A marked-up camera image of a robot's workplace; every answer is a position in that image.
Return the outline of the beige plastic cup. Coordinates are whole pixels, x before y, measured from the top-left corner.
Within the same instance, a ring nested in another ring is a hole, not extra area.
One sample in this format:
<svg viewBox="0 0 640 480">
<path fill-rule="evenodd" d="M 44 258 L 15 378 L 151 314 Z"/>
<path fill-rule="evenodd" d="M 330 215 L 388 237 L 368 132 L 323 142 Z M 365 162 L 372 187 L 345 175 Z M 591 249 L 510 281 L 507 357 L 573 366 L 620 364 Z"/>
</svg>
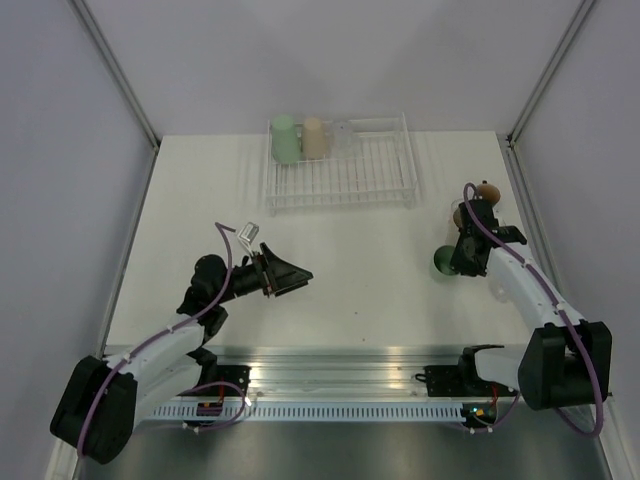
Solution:
<svg viewBox="0 0 640 480">
<path fill-rule="evenodd" d="M 456 206 L 452 209 L 452 212 L 448 220 L 448 229 L 446 235 L 446 245 L 455 246 L 459 239 L 459 229 L 461 226 L 461 217 L 459 207 Z"/>
</svg>

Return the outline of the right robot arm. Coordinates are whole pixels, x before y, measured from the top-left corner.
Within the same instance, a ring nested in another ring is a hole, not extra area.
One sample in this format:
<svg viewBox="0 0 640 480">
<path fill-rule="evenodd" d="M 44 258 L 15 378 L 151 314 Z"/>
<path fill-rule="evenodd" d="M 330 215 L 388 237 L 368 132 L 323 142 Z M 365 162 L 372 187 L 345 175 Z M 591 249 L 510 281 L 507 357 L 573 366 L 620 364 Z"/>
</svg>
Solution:
<svg viewBox="0 0 640 480">
<path fill-rule="evenodd" d="M 458 206 L 459 238 L 450 266 L 487 277 L 505 291 L 530 331 L 522 345 L 467 347 L 456 371 L 459 388 L 478 395 L 492 382 L 521 393 L 533 410 L 597 405 L 608 394 L 612 334 L 589 322 L 542 273 L 522 232 L 502 226 L 490 202 Z"/>
</svg>

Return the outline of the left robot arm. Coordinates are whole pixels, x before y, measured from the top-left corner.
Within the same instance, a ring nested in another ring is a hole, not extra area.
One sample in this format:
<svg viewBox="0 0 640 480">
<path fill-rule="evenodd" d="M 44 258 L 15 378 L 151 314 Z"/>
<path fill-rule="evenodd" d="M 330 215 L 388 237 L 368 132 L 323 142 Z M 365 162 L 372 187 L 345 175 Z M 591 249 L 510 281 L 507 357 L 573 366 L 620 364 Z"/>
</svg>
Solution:
<svg viewBox="0 0 640 480">
<path fill-rule="evenodd" d="M 281 296 L 306 286 L 311 271 L 262 244 L 238 266 L 218 255 L 201 257 L 175 319 L 131 350 L 88 355 L 74 367 L 49 431 L 81 456 L 114 460 L 137 425 L 171 398 L 206 396 L 218 384 L 217 359 L 205 345 L 228 317 L 223 303 L 253 292 Z"/>
</svg>

